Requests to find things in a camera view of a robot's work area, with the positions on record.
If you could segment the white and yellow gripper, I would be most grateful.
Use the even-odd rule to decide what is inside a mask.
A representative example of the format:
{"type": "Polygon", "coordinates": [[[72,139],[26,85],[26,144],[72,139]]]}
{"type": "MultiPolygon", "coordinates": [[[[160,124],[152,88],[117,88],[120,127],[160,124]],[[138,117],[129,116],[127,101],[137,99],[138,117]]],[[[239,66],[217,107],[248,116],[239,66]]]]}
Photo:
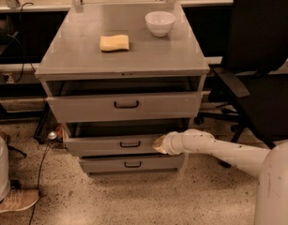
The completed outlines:
{"type": "Polygon", "coordinates": [[[164,155],[179,155],[179,152],[173,148],[172,141],[174,135],[176,135],[176,132],[170,132],[160,136],[152,143],[152,148],[164,155]]]}

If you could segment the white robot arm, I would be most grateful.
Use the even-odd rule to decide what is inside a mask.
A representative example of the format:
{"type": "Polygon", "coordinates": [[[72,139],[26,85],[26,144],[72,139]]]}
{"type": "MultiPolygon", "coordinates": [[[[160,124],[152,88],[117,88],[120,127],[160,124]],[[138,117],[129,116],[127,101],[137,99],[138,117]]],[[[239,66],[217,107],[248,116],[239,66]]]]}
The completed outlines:
{"type": "Polygon", "coordinates": [[[152,147],[171,156],[207,154],[258,179],[253,225],[288,225],[288,142],[272,149],[220,141],[198,129],[170,132],[152,147]]]}

